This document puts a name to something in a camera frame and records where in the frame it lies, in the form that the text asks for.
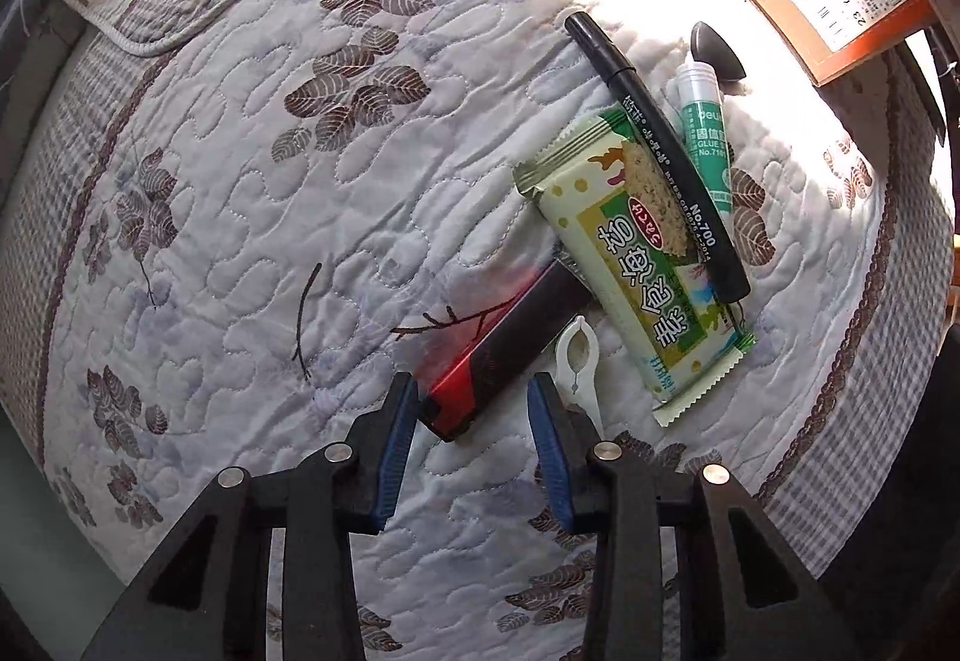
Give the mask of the green white glue stick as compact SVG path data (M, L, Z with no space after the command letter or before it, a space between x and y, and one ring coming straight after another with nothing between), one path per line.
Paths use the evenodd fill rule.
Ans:
M683 141L708 195L724 219L732 216L731 175L722 92L708 63L686 60L675 74Z

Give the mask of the white plastic clip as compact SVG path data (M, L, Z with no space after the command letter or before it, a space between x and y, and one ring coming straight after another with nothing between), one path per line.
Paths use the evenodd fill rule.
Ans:
M604 435L601 405L597 398L596 372L601 346L596 331L584 315L578 315L556 340L553 381L566 406L578 406Z

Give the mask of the small dark round object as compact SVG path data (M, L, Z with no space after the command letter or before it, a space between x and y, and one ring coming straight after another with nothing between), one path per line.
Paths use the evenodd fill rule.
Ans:
M695 62L713 68L721 83L738 83L747 78L747 71L726 39L703 21L693 24L690 31L690 53Z

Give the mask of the black marker pen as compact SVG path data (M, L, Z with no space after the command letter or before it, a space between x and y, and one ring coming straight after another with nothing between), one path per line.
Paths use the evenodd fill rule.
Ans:
M638 138L658 164L670 193L679 203L716 299L723 304L742 301L750 294L750 283L721 214L686 156L682 140L652 99L635 67L589 13L568 14L563 26L622 106Z

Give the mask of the floral quilted bedspread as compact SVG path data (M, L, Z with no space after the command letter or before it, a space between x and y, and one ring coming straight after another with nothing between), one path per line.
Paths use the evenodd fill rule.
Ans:
M389 381L438 378L555 257L512 171L610 95L568 11L656 99L698 21L724 101L755 347L672 425L589 307L605 429L727 464L827 570L918 413L952 274L952 161L907 49L826 88L748 0L238 0L182 46L83 24L2 187L2 402L132 578L224 466L291 468Z

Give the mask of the red black lighter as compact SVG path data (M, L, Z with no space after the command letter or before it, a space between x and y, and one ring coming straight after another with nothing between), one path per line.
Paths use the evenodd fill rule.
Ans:
M576 263L556 255L430 386L421 422L444 441L465 434L592 299Z

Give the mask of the green seaweed snack packet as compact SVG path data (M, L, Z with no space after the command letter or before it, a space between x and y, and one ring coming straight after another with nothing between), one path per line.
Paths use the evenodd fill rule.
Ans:
M571 125L514 167L534 203L622 336L652 395L652 416L674 424L755 346L716 297L680 206L625 112Z

